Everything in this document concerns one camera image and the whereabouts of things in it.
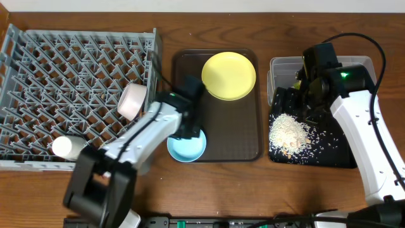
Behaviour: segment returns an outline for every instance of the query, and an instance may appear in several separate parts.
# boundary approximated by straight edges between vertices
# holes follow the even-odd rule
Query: white backdrop
[[[0,2],[10,12],[405,12],[405,0],[0,0]]]

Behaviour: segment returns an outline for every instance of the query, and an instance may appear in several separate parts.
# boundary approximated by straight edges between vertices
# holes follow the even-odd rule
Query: black tray
[[[242,54],[256,70],[253,90],[236,101],[222,101],[205,92],[201,100],[202,128],[207,147],[196,162],[251,162],[263,154],[263,131],[260,117],[258,62],[247,49],[183,50],[173,57],[174,85],[181,85],[184,76],[201,79],[207,60],[215,54],[231,51]]]
[[[291,116],[299,116],[300,107],[296,107],[296,101],[299,100],[295,89],[284,89],[278,87],[273,96],[273,104],[270,110],[269,127],[273,124],[275,118],[282,113]],[[325,115],[321,124],[308,124],[310,132],[316,129],[319,143],[312,145],[311,149],[288,159],[280,149],[272,149],[269,146],[269,157],[273,162],[315,165],[323,167],[356,168],[357,164],[353,157],[349,143],[340,125],[332,114]]]

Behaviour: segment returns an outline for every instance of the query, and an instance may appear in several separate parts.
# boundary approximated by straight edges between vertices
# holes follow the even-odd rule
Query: blue bowl
[[[199,137],[191,139],[167,139],[169,154],[179,162],[193,162],[197,160],[205,151],[207,138],[202,130]]]

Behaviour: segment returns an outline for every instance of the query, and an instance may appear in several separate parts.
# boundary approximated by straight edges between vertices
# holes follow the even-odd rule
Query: green light
[[[345,72],[342,72],[342,73],[340,73],[340,75],[342,76],[342,78],[346,78],[346,76],[348,76],[349,74],[345,73]]]

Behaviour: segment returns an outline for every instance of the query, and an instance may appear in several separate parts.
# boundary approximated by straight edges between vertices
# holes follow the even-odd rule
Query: clear plastic container
[[[366,67],[371,79],[376,83],[373,62],[368,56],[338,56],[337,60],[343,64],[343,67],[351,65],[363,65]],[[267,100],[271,106],[273,94],[277,87],[292,87],[296,80],[296,72],[303,66],[302,58],[295,57],[276,57],[270,61],[270,70],[267,73]]]

